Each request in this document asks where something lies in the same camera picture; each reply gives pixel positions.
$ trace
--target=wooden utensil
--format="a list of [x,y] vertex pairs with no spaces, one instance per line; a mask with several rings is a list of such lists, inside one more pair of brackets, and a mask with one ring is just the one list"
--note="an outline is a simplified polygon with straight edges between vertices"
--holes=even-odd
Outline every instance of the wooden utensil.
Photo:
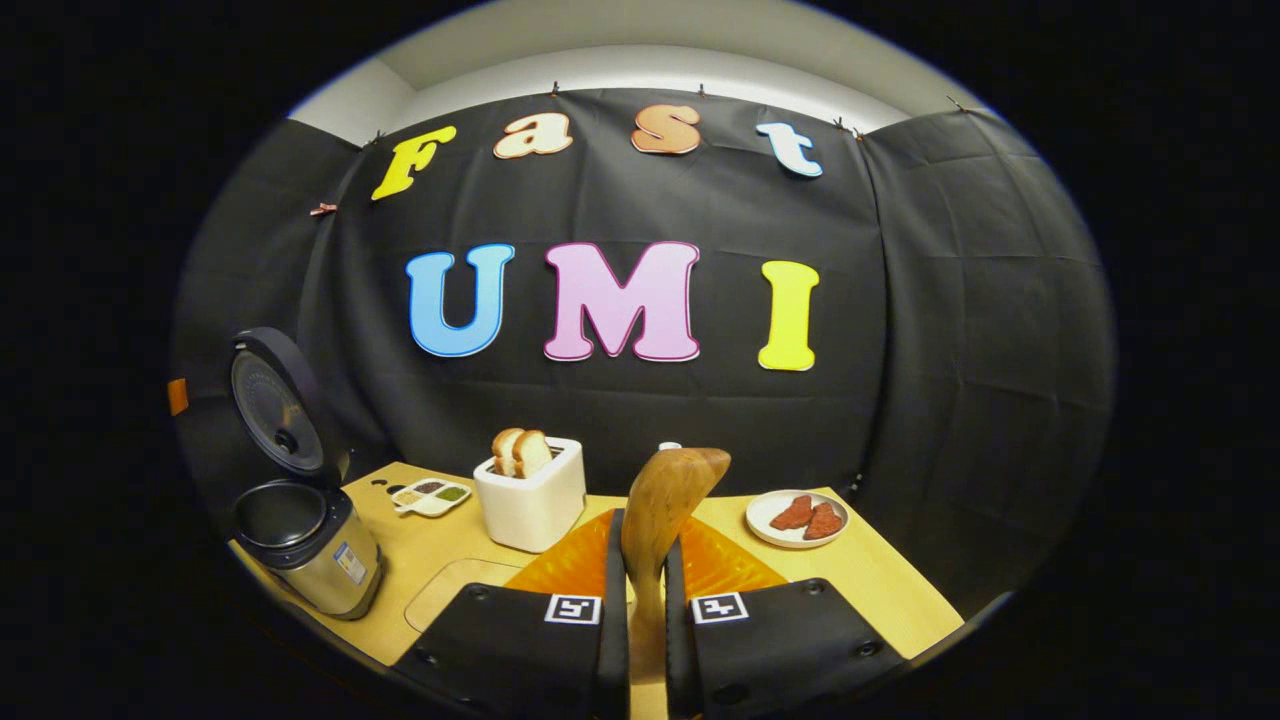
[[636,593],[635,611],[627,623],[632,683],[655,682],[666,675],[662,564],[680,527],[724,477],[728,464],[730,456],[723,450],[662,450],[645,462],[631,484],[622,518],[622,559]]

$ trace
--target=meat slice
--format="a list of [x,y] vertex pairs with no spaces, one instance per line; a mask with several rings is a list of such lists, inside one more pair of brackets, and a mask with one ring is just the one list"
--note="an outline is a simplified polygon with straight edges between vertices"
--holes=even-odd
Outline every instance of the meat slice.
[[809,524],[813,518],[813,498],[808,495],[797,496],[791,501],[791,506],[769,520],[769,527],[780,530],[794,530]]
[[840,515],[836,515],[831,503],[823,502],[813,509],[813,518],[809,520],[809,528],[804,532],[804,539],[822,539],[842,527],[845,527],[845,521],[840,519]]

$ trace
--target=ceiling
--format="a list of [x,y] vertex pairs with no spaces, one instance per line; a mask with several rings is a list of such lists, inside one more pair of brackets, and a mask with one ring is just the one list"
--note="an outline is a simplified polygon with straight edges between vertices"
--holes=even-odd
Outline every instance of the ceiling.
[[846,20],[786,0],[497,0],[378,56],[413,90],[531,55],[605,45],[676,45],[768,60],[919,115],[982,102]]

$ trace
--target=plate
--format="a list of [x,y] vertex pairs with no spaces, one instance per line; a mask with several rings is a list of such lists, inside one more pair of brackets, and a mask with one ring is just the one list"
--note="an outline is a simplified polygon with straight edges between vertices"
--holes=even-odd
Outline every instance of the plate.
[[[422,493],[417,489],[428,483],[440,483],[440,487],[433,489],[430,493]],[[436,497],[449,488],[458,488],[462,491],[462,495],[456,500],[442,500]],[[393,495],[392,501],[401,509],[407,509],[404,510],[406,512],[417,512],[419,515],[425,515],[428,518],[439,518],[449,510],[453,510],[456,505],[466,502],[468,497],[471,497],[471,488],[467,486],[449,482],[444,478],[422,478],[421,480],[417,480],[416,483]]]
[[[808,495],[813,498],[813,506],[817,507],[819,503],[826,502],[831,505],[835,510],[836,516],[844,520],[844,524],[835,533],[819,538],[815,541],[804,539],[804,528],[796,528],[794,530],[780,530],[769,525],[769,521],[777,518],[783,510],[791,506],[791,501],[801,495]],[[810,548],[827,544],[828,542],[840,537],[841,533],[849,528],[849,510],[845,506],[826,496],[817,492],[809,492],[803,489],[776,489],[773,492],[767,492],[760,497],[756,497],[746,506],[746,525],[751,528],[751,532],[764,542],[773,543],[780,547],[795,547],[795,548]]]

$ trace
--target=bread slice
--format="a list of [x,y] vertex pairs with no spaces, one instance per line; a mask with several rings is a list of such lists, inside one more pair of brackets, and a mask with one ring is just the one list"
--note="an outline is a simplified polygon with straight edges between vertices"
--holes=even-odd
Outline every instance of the bread slice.
[[493,438],[493,466],[498,470],[498,474],[507,475],[508,478],[516,477],[516,457],[512,455],[512,448],[516,446],[516,439],[524,432],[525,428],[507,428]]
[[525,430],[516,438],[511,455],[516,459],[516,477],[527,479],[552,461],[552,447],[541,430]]

